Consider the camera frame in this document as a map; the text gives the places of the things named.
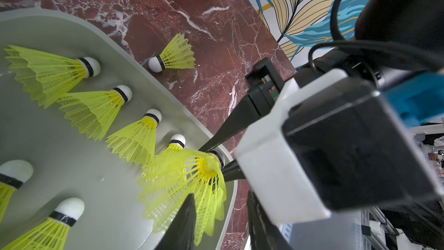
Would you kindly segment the grey plastic tray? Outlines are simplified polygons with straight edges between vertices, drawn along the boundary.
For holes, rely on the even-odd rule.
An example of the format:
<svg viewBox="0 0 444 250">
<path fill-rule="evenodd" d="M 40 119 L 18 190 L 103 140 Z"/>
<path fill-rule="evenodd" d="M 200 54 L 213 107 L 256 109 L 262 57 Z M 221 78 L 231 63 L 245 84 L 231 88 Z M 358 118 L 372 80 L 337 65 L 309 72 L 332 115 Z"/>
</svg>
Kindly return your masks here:
<svg viewBox="0 0 444 250">
<path fill-rule="evenodd" d="M 104 91 L 120 84 L 133 98 L 109 129 L 114 133 L 155 108 L 163 116 L 157 151 L 174 134 L 198 149 L 211 132 L 155 77 L 94 25 L 66 13 L 30 8 L 1 13 L 1 47 L 17 45 L 69 58 L 93 57 L 101 73 L 76 91 Z M 5 246 L 35 226 L 65 199 L 77 197 L 85 210 L 69 232 L 67 250 L 153 250 L 162 239 L 152 232 L 138 201 L 139 166 L 111 152 L 105 141 L 80 134 L 57 104 L 44 109 L 30 99 L 1 59 L 1 162 L 26 160 L 32 177 L 13 195 L 1 223 Z"/>
</svg>

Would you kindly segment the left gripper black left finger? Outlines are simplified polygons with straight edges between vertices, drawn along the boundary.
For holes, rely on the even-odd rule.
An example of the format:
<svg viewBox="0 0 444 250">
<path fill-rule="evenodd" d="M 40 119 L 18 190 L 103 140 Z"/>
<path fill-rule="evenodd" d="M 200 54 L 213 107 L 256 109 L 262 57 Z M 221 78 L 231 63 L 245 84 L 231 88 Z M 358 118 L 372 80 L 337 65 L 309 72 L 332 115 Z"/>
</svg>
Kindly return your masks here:
<svg viewBox="0 0 444 250">
<path fill-rule="evenodd" d="M 192 250 L 197 213 L 194 194 L 189 194 L 179 208 L 155 250 Z"/>
</svg>

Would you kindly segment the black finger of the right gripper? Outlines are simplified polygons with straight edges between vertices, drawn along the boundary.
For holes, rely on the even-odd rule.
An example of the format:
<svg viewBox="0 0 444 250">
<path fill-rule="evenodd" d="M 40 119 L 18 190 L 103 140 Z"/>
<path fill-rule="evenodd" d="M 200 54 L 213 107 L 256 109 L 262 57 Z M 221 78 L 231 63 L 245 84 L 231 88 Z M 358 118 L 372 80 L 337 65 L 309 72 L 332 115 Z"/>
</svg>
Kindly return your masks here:
<svg viewBox="0 0 444 250">
<path fill-rule="evenodd" d="M 216 134 L 199 151 L 209 152 L 260 119 L 252 99 L 245 96 L 232 110 Z"/>
<path fill-rule="evenodd" d="M 246 179 L 237 160 L 229 162 L 224 169 L 222 169 L 222 174 L 226 182 Z"/>
</svg>

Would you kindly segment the green shuttlecock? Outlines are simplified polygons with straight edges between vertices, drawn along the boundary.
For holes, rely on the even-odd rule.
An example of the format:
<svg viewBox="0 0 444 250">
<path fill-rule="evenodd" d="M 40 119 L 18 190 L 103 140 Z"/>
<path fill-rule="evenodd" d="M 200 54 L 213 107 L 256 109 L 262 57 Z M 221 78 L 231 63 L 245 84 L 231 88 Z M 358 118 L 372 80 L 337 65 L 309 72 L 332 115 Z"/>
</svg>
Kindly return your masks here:
<svg viewBox="0 0 444 250">
<path fill-rule="evenodd" d="M 157 127 L 162 120 L 157 109 L 149 109 L 142 119 L 111 134 L 106 143 L 112 153 L 128 163 L 144 166 L 154 156 Z"/>
<path fill-rule="evenodd" d="M 57 100 L 59 110 L 71 126 L 94 140 L 102 140 L 119 114 L 122 106 L 133 97 L 126 85 L 108 91 L 66 93 Z"/>
<path fill-rule="evenodd" d="M 194 52 L 185 35 L 175 35 L 160 55 L 150 58 L 148 67 L 152 72 L 156 73 L 160 73 L 166 69 L 194 68 Z"/>
<path fill-rule="evenodd" d="M 159 156 L 167 156 L 172 153 L 179 152 L 185 148 L 186 145 L 186 139 L 182 134 L 174 134 L 168 146 L 162 150 L 158 155 Z"/>
<path fill-rule="evenodd" d="M 71 228 L 83 215 L 84 201 L 72 197 L 62 201 L 46 221 L 18 237 L 5 250 L 62 250 Z"/>
<path fill-rule="evenodd" d="M 15 81 L 23 85 L 31 100 L 48 108 L 82 80 L 101 72 L 99 61 L 92 57 L 70 59 L 56 54 L 9 45 L 4 49 Z"/>
<path fill-rule="evenodd" d="M 220 161 L 211 153 L 182 149 L 157 155 L 143 166 L 138 185 L 142 216 L 153 220 L 155 233 L 170 227 L 188 195 L 197 214 L 194 245 L 200 245 L 203 235 L 212 236 L 215 222 L 224 219 L 227 190 Z"/>
<path fill-rule="evenodd" d="M 15 191 L 33 175 L 34 168 L 25 160 L 11 160 L 1 165 L 1 221 Z"/>
</svg>

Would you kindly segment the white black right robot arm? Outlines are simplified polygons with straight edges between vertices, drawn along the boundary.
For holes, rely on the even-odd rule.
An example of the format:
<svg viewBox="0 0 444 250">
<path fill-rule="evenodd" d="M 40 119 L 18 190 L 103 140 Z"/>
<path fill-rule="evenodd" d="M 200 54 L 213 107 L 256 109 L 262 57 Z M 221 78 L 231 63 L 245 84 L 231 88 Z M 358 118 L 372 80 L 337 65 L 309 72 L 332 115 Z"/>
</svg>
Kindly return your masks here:
<svg viewBox="0 0 444 250">
<path fill-rule="evenodd" d="M 289 180 L 299 164 L 312 183 L 327 187 L 395 184 L 436 189 L 434 173 L 407 137 L 407 129 L 444 113 L 444 0 L 369 0 L 355 39 L 339 35 L 340 0 L 331 11 L 329 71 L 310 59 L 312 79 L 288 112 L 266 112 L 242 100 L 209 151 L 245 130 L 237 160 L 224 180 Z M 346 76 L 303 98 L 335 72 Z"/>
</svg>

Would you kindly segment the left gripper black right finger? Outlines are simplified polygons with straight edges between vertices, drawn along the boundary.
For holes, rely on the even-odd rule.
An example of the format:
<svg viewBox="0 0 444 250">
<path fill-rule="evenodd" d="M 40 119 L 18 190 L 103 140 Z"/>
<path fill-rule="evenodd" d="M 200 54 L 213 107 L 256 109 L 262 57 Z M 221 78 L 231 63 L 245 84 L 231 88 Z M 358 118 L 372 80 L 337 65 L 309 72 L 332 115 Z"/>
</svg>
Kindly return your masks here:
<svg viewBox="0 0 444 250">
<path fill-rule="evenodd" d="M 252 250 L 292 250 L 279 229 L 271 223 L 253 191 L 249 191 L 247 208 Z"/>
</svg>

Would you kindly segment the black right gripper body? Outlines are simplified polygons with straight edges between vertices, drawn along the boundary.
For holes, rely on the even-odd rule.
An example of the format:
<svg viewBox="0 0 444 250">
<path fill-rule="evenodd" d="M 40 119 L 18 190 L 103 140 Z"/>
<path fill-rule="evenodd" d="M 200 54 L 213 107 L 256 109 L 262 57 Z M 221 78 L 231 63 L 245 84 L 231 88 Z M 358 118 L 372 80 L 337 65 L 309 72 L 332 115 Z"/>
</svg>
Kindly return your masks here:
<svg viewBox="0 0 444 250">
<path fill-rule="evenodd" d="M 378 84 L 377 73 L 369 61 L 338 48 L 314 59 L 314 64 L 320 75 L 339 68 L 350 76 L 361 77 L 375 85 Z M 285 83 L 271 60 L 264 58 L 256 63 L 251 73 L 246 75 L 246 82 L 250 89 L 245 96 L 245 114 L 248 116 L 269 114 Z"/>
</svg>

